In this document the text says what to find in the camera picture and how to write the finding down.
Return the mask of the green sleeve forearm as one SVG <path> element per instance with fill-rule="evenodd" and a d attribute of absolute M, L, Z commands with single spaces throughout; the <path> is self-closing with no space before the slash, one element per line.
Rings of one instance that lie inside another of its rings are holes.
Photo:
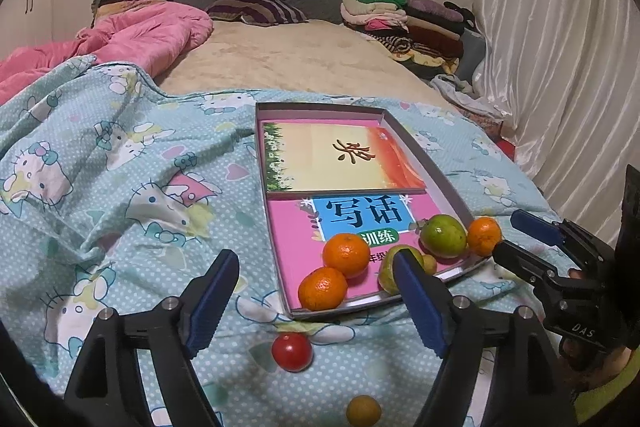
<path fill-rule="evenodd" d="M 574 401 L 579 426 L 595 417 L 627 389 L 639 375 L 639 350 L 631 353 L 627 365 L 606 384 L 590 389 L 577 396 Z"/>

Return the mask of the operator right hand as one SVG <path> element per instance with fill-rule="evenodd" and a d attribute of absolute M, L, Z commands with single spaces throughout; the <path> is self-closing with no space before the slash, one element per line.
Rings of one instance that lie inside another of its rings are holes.
<path fill-rule="evenodd" d="M 577 269 L 570 269 L 570 271 L 568 271 L 568 275 L 574 280 L 585 280 L 586 278 L 584 272 Z"/>

